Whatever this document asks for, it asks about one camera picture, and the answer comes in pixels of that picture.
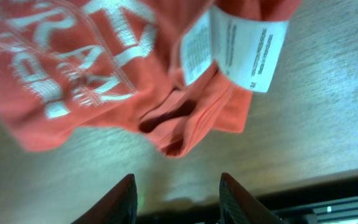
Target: folded fabric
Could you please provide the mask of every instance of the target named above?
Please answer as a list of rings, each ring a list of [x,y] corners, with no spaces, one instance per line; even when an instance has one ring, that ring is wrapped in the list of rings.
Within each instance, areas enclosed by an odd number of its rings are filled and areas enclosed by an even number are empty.
[[[184,156],[212,128],[241,132],[252,93],[216,63],[185,86],[182,37],[213,4],[282,21],[299,3],[0,1],[0,120],[32,152],[94,126],[142,133],[166,156]]]

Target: white tag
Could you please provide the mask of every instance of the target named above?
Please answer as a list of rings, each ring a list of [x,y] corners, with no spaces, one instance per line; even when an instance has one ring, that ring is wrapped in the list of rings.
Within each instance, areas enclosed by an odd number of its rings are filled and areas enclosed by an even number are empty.
[[[196,81],[216,60],[235,84],[266,93],[272,82],[288,21],[241,19],[213,6],[181,42],[186,85]]]
[[[204,13],[183,37],[180,59],[186,85],[196,81],[212,64],[211,24],[209,11]]]
[[[235,84],[266,93],[284,43],[288,21],[241,19],[213,6],[214,58]]]

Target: wooden table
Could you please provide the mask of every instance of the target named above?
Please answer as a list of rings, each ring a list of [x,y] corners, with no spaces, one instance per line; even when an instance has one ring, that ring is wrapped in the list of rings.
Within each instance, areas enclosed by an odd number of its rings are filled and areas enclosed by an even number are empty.
[[[0,223],[70,223],[128,173],[139,213],[214,203],[221,172],[254,195],[358,176],[358,0],[304,0],[246,130],[213,131],[183,159],[90,128],[29,154],[0,127]]]

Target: wood grain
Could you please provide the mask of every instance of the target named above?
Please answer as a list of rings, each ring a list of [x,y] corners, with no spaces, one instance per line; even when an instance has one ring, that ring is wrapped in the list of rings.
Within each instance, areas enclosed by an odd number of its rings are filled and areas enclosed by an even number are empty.
[[[213,203],[222,172],[254,195],[358,176],[358,0],[304,0],[246,130],[213,131],[183,159],[91,128],[29,154],[0,127],[0,223],[70,223],[128,173],[139,213]]]

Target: orange shirt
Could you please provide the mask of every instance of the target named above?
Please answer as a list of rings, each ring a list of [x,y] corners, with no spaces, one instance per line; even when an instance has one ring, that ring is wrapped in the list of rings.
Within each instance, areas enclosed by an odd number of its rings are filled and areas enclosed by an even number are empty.
[[[288,20],[299,0],[0,1],[0,120],[28,151],[80,126],[143,133],[184,156],[210,129],[244,129],[252,93],[213,63],[185,86],[181,38],[216,4],[258,21]]]

